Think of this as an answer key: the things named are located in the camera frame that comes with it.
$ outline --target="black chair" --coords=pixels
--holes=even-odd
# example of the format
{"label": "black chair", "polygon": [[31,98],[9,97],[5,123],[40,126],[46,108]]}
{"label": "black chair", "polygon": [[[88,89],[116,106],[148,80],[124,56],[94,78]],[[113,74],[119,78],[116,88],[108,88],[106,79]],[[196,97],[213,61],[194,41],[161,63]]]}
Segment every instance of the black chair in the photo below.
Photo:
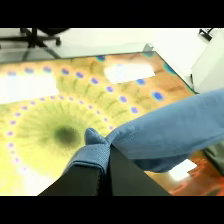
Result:
{"label": "black chair", "polygon": [[[58,54],[56,54],[53,50],[48,49],[47,45],[44,44],[44,41],[47,40],[55,40],[56,45],[61,45],[60,37],[55,37],[54,35],[59,34],[61,32],[66,31],[69,28],[32,28],[32,31],[28,30],[27,28],[20,28],[20,32],[25,34],[25,36],[21,37],[1,37],[1,41],[16,41],[16,42],[27,42],[28,48],[35,48],[36,46],[40,48],[44,48],[46,52],[52,55],[54,58],[60,58]],[[42,31],[43,33],[47,34],[47,36],[38,36],[37,30]],[[27,51],[24,56],[23,60],[26,60],[28,57],[29,51]]]}

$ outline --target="folded cloth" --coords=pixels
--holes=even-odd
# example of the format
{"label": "folded cloth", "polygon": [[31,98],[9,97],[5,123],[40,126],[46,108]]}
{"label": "folded cloth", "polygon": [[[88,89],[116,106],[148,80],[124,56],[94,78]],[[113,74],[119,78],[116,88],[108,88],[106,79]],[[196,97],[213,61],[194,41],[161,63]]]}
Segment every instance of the folded cloth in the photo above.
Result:
{"label": "folded cloth", "polygon": [[224,89],[220,89],[150,112],[121,125],[106,138],[87,129],[87,146],[74,155],[71,164],[94,164],[105,173],[113,144],[144,170],[168,171],[193,151],[224,140],[223,105]]}

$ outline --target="table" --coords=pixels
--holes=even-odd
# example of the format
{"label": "table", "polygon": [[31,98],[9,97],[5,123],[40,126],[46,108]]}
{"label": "table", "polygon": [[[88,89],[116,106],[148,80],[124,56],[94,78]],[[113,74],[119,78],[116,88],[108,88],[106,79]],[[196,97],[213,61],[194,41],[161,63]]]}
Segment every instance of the table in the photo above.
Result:
{"label": "table", "polygon": [[[52,60],[42,49],[31,49],[28,61],[23,62],[26,50],[0,51],[1,75],[53,73],[60,90],[58,95],[1,105],[0,122],[8,128],[7,132],[2,128],[0,135],[1,147],[5,149],[1,164],[7,170],[7,177],[0,170],[2,195],[37,195],[52,184],[74,154],[73,148],[84,144],[83,133],[88,125],[106,136],[122,123],[194,95],[158,53],[151,51],[150,44],[54,50],[62,59]],[[149,63],[156,75],[116,85],[105,78],[103,66],[133,62]],[[73,120],[74,116],[80,120],[84,117],[85,122]],[[51,136],[52,127],[57,127],[55,140],[45,137]],[[222,194],[222,176],[203,154],[197,152],[191,160],[197,167],[181,181],[174,181],[169,173],[146,173],[173,195]]]}

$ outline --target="blue cloth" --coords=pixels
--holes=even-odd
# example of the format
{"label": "blue cloth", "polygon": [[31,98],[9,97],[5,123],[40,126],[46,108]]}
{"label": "blue cloth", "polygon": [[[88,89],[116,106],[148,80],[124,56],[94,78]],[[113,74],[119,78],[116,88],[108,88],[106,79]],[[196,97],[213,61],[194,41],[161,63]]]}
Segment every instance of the blue cloth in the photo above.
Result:
{"label": "blue cloth", "polygon": [[87,129],[85,136],[87,145],[74,155],[73,164],[95,164],[106,173],[113,144],[144,170],[168,171],[195,150],[224,139],[224,89],[150,112],[121,125],[106,138],[94,129]]}

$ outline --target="white floor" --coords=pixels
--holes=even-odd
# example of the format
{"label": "white floor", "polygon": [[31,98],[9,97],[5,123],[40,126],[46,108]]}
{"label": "white floor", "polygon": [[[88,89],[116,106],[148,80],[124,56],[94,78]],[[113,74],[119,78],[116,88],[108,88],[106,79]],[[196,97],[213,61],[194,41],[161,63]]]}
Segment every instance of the white floor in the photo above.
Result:
{"label": "white floor", "polygon": [[[152,43],[159,54],[171,67],[190,84],[190,74],[193,64],[207,46],[207,42],[198,36],[199,28],[71,28],[60,34],[62,47],[57,52],[66,56],[83,56],[116,53],[119,49],[126,52],[134,48]],[[19,36],[17,28],[0,28],[0,37]],[[1,42],[4,49],[26,48],[27,43]],[[55,41],[46,43],[49,47],[55,46]],[[12,54],[0,54],[0,62],[7,61]]]}

